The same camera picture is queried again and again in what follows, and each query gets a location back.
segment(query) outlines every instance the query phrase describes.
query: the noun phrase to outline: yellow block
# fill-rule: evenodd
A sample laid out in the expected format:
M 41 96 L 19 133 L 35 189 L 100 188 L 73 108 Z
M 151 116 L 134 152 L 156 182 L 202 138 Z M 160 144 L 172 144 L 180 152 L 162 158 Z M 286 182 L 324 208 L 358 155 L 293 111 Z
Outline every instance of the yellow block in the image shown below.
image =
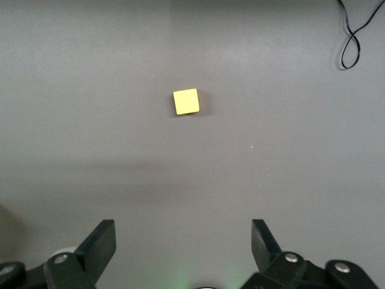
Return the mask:
M 186 89 L 174 92 L 176 114 L 197 113 L 199 100 L 197 89 Z

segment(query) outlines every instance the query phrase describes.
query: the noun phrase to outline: yellow cube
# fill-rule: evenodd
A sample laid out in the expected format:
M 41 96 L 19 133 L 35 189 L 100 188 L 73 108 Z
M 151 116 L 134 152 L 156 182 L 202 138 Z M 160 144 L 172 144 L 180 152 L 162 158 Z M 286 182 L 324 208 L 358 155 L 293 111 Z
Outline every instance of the yellow cube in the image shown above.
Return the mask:
M 197 113 L 199 100 L 197 89 L 186 89 L 174 92 L 176 114 Z

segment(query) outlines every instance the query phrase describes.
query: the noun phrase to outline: screw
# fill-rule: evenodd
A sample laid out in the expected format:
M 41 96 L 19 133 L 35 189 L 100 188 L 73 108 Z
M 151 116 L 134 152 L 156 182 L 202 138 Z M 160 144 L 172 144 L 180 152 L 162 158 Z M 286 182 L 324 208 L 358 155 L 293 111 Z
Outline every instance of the screw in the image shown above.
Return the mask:
M 55 258 L 54 263 L 55 263 L 55 264 L 63 263 L 63 262 L 65 262 L 65 260 L 66 260 L 67 258 L 68 258 L 68 255 L 66 255 L 66 254 L 60 255 L 59 257 L 56 257 L 56 258 Z
M 6 266 L 0 270 L 0 276 L 11 273 L 16 268 L 16 265 Z
M 349 266 L 347 266 L 346 264 L 341 263 L 341 262 L 338 262 L 338 263 L 334 264 L 334 267 L 335 267 L 338 271 L 340 271 L 340 272 L 342 272 L 342 273 L 349 273 L 349 272 L 350 272 Z
M 285 259 L 287 260 L 287 262 L 290 262 L 290 263 L 297 263 L 298 262 L 298 257 L 295 256 L 293 253 L 287 253 L 285 255 Z

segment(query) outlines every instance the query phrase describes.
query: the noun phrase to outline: black cable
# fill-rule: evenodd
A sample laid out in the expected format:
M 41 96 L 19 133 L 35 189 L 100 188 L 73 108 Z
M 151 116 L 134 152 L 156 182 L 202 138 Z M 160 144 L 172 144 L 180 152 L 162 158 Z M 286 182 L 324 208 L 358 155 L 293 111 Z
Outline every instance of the black cable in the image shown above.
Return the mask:
M 377 11 L 380 9 L 380 7 L 385 3 L 385 0 L 382 0 L 381 3 L 377 6 L 377 8 L 374 10 L 373 14 L 370 16 L 369 20 L 366 21 L 366 23 L 364 25 L 362 25 L 360 28 L 358 28 L 357 30 L 355 31 L 352 31 L 351 28 L 350 28 L 350 25 L 349 25 L 349 19 L 348 19 L 348 12 L 347 12 L 347 9 L 345 8 L 345 5 L 343 4 L 342 0 L 337 0 L 337 2 L 339 3 L 339 5 L 341 6 L 341 9 L 342 9 L 342 12 L 343 12 L 343 16 L 345 17 L 345 23 L 346 23 L 346 28 L 349 32 L 349 39 L 345 45 L 345 48 L 343 49 L 342 51 L 342 55 L 341 55 L 341 65 L 343 66 L 344 70 L 348 70 L 348 69 L 351 69 L 352 67 L 354 67 L 357 62 L 359 62 L 359 59 L 360 59 L 360 53 L 361 53 L 361 44 L 358 40 L 358 38 L 356 37 L 356 34 L 364 29 L 365 27 L 367 27 L 367 25 L 372 21 L 374 15 L 377 13 Z M 350 66 L 346 66 L 345 65 L 345 62 L 343 61 L 343 56 L 345 55 L 345 51 L 350 43 L 350 41 L 352 41 L 356 44 L 357 46 L 357 57 L 356 57 L 356 60 L 355 62 L 353 62 L 352 65 Z

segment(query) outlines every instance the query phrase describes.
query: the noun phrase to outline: gray table surface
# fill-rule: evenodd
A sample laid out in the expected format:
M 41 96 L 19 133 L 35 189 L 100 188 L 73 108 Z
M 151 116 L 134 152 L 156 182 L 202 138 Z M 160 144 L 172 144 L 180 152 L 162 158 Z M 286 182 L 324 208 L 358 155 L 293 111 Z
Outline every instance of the gray table surface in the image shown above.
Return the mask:
M 352 27 L 377 3 L 346 0 Z M 343 72 L 332 0 L 1 1 L 0 261 L 107 218 L 99 288 L 236 289 L 261 218 L 385 287 L 384 14 Z M 190 88 L 201 112 L 177 117 Z

